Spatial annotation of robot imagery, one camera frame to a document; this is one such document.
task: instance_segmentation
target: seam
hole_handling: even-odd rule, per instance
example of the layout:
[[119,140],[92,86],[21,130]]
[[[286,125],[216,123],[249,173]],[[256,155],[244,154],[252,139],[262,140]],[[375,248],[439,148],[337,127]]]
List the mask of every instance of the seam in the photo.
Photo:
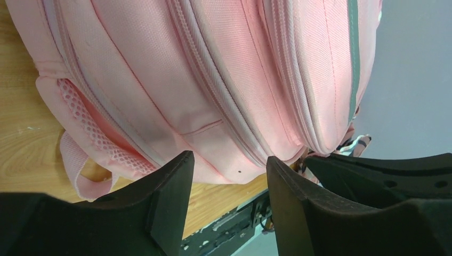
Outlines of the seam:
[[[143,85],[141,84],[140,80],[137,78],[137,76],[135,75],[135,73],[133,72],[132,68],[130,67],[130,65],[127,63],[126,59],[124,58],[123,54],[121,53],[121,51],[119,50],[119,48],[116,46],[115,42],[111,39],[111,36],[108,34],[108,31],[105,29],[105,26],[103,25],[102,21],[100,20],[98,13],[96,11],[96,8],[94,7],[94,4],[92,1],[90,1],[91,3],[91,7],[93,9],[93,13],[95,14],[97,20],[99,21],[99,24],[101,25],[101,27],[103,28],[103,30],[105,31],[105,33],[107,34],[108,38],[110,39],[112,45],[115,47],[115,49],[117,50],[117,52],[119,53],[119,55],[121,56],[121,58],[123,59],[124,63],[127,65],[128,69],[130,70],[130,72],[132,73],[133,77],[136,80],[136,83],[139,84],[139,86],[143,89],[143,91],[146,93],[146,95],[148,96],[149,100],[152,102],[152,104],[156,107],[157,111],[160,113],[160,115],[163,117],[163,119],[168,122],[165,117],[162,115],[162,112],[160,111],[160,109],[157,108],[157,106],[155,105],[155,103],[152,101],[151,97],[149,96],[148,92],[144,89]],[[127,115],[125,115],[117,106],[116,104],[114,104],[113,101],[111,101],[111,104],[113,106],[115,106],[116,110],[121,113],[121,115],[124,117],[124,119],[129,123],[129,125],[133,128],[133,130],[135,131],[135,133],[139,136],[139,138],[144,141],[143,136],[141,135],[141,133],[136,129],[136,127],[134,127],[134,125],[132,125],[132,122],[130,122],[130,120],[127,118]],[[162,156],[160,154],[157,153],[156,150],[154,150],[155,153],[157,154],[157,156],[160,159],[163,159]]]
[[336,104],[337,104],[337,87],[336,87],[336,75],[334,73],[334,62],[333,62],[333,49],[331,47],[331,38],[329,35],[329,28],[328,28],[328,19],[326,18],[326,8],[325,8],[325,0],[323,0],[323,4],[324,4],[324,13],[325,13],[325,24],[326,24],[326,34],[328,36],[328,46],[329,46],[329,54],[331,57],[331,69],[333,71],[333,81],[334,81],[334,123],[336,126],[336,136],[339,136],[339,129],[338,129],[338,125],[337,125],[337,109],[336,109]]
[[244,2],[245,2],[245,5],[242,5],[242,7],[243,7],[244,12],[246,12],[246,13],[245,13],[245,19],[246,19],[246,21],[247,21],[247,23],[248,23],[248,30],[249,30],[249,33],[250,33],[251,38],[252,38],[252,40],[253,40],[253,45],[254,45],[254,47],[255,47],[255,49],[256,49],[257,57],[259,58],[259,61],[260,61],[261,67],[262,67],[262,71],[263,71],[264,76],[265,76],[265,80],[267,81],[267,87],[268,87],[269,90],[270,90],[271,97],[272,97],[272,99],[273,99],[273,103],[274,103],[275,106],[276,106],[276,110],[277,110],[277,113],[278,113],[278,116],[279,116],[279,120],[281,121],[281,124],[282,124],[282,126],[283,126],[283,128],[284,128],[284,133],[285,133],[285,135],[286,135],[287,141],[293,142],[293,141],[290,139],[290,136],[289,136],[288,133],[287,133],[287,127],[284,125],[283,119],[282,119],[282,117],[281,117],[281,111],[280,111],[281,107],[277,104],[277,102],[276,102],[276,100],[275,100],[275,95],[274,95],[274,93],[273,93],[272,86],[270,86],[270,82],[269,82],[269,78],[268,78],[269,75],[267,74],[267,71],[266,71],[266,69],[264,68],[264,65],[262,64],[263,61],[262,61],[262,57],[261,57],[261,52],[263,52],[263,50],[262,50],[263,47],[262,47],[261,41],[260,41],[258,38],[255,39],[254,36],[253,36],[253,32],[252,32],[252,31],[256,31],[257,29],[256,29],[256,27],[255,27],[255,20],[253,19],[253,16],[252,16],[251,13],[249,12],[249,8],[248,8],[248,0],[244,0]]
[[215,121],[213,123],[204,125],[203,127],[197,129],[196,131],[181,134],[181,136],[185,136],[185,137],[195,136],[195,135],[198,135],[200,133],[206,132],[206,131],[208,131],[208,130],[210,130],[212,128],[215,128],[215,127],[217,127],[217,126],[219,126],[221,124],[223,124],[223,120],[218,120],[218,121]]

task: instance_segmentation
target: grey trim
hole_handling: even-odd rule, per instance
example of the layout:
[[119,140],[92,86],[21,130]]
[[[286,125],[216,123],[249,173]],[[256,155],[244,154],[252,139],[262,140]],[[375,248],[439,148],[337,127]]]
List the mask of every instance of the grey trim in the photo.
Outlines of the grey trim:
[[359,32],[358,32],[358,0],[348,0],[350,58],[352,62],[352,89],[350,94],[349,122],[352,121],[356,109],[356,94],[358,93],[361,63],[359,59]]

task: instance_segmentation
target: zipper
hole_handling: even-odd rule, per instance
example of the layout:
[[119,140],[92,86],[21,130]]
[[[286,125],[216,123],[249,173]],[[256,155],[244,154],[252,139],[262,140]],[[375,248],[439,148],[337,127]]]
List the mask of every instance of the zipper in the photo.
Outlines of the zipper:
[[237,101],[237,96],[231,89],[233,86],[225,77],[215,61],[212,44],[208,44],[196,19],[195,11],[189,0],[168,0],[173,20],[181,37],[182,46],[188,56],[193,73],[200,81],[203,90],[215,104],[223,121],[232,133],[236,145],[259,167],[265,167],[267,158],[271,155],[266,142],[259,139],[259,132],[253,128],[253,123],[243,111],[243,106]]
[[61,13],[61,7],[58,0],[43,0],[43,6],[47,16],[47,21],[49,27],[55,40],[55,44],[68,68],[73,79],[77,82],[78,89],[83,93],[83,95],[96,106],[96,109],[102,115],[105,120],[116,130],[119,134],[142,155],[146,160],[153,165],[154,168],[160,168],[164,161],[159,159],[156,155],[150,156],[146,154],[141,147],[122,129],[119,124],[112,118],[112,116],[107,112],[105,107],[100,103],[99,99],[95,96],[93,89],[88,82],[89,79],[84,75],[86,72],[83,66],[78,61],[78,57],[75,53],[75,49],[69,37],[69,33],[66,30],[64,24],[63,16]]
[[276,61],[280,67],[282,83],[288,89],[287,96],[295,113],[298,132],[303,140],[312,150],[319,153],[328,153],[319,144],[316,128],[313,122],[314,111],[309,90],[303,86],[298,60],[296,57],[296,46],[294,42],[294,14],[293,2],[290,0],[264,1],[266,19],[269,23],[270,36],[274,44]]

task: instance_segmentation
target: grey wall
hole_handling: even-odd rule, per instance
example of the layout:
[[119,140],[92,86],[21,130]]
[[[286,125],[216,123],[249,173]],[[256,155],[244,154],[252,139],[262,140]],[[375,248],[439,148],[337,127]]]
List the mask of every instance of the grey wall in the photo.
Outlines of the grey wall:
[[375,63],[355,121],[371,158],[452,152],[452,1],[383,0]]

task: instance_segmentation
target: zipper track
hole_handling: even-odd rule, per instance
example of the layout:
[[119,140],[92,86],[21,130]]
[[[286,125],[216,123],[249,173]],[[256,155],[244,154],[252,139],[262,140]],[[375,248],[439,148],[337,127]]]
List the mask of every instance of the zipper track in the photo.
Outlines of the zipper track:
[[214,58],[209,52],[195,12],[189,0],[168,0],[179,35],[186,42],[182,44],[189,55],[189,61],[194,66],[193,71],[201,81],[203,90],[216,105],[223,120],[233,133],[236,144],[242,148],[242,152],[257,166],[265,167],[269,150],[263,146],[256,136],[256,131],[250,128],[251,120],[247,119],[240,110],[238,102],[234,99],[228,84],[224,81],[217,69]]
[[[303,86],[299,70],[296,70],[298,61],[292,58],[295,55],[295,39],[291,37],[291,35],[294,35],[293,30],[295,26],[293,21],[293,2],[290,0],[272,0],[271,11],[273,22],[275,23],[276,56],[281,67],[282,82],[289,89],[287,94],[293,107],[298,131],[304,141],[313,147],[313,150],[326,153],[321,150],[319,141],[316,139],[317,135],[312,117],[303,114],[306,112],[306,110],[303,111],[303,106],[306,106],[308,112],[312,113],[312,111],[309,111],[309,102],[312,102],[312,100],[309,100],[309,92]],[[306,118],[311,121],[312,125],[307,123]]]
[[70,40],[69,34],[66,30],[66,27],[64,25],[64,19],[62,17],[61,13],[61,7],[59,0],[52,0],[53,6],[48,5],[50,3],[46,0],[43,0],[43,6],[45,7],[45,12],[47,17],[49,17],[48,11],[53,11],[55,15],[55,22],[56,22],[56,28],[52,26],[51,20],[47,18],[47,21],[49,23],[49,27],[53,36],[53,39],[55,40],[55,44],[58,47],[58,50],[60,51],[60,54],[62,55],[64,62],[66,64],[66,67],[68,68],[68,71],[72,75],[73,79],[77,82],[77,88],[83,93],[83,95],[93,104],[96,106],[96,109],[99,111],[99,113],[102,115],[105,120],[135,149],[138,151],[139,154],[141,154],[143,157],[146,158],[150,162],[151,165],[153,165],[156,169],[161,167],[161,164],[157,163],[157,158],[155,156],[151,157],[148,154],[146,154],[133,140],[132,138],[119,126],[119,124],[112,118],[112,116],[107,112],[105,107],[100,103],[99,99],[95,96],[92,88],[90,87],[89,83],[87,82],[86,77],[83,75],[83,71],[81,69],[80,63],[77,59],[77,55],[75,53],[75,50],[72,46],[72,42]]

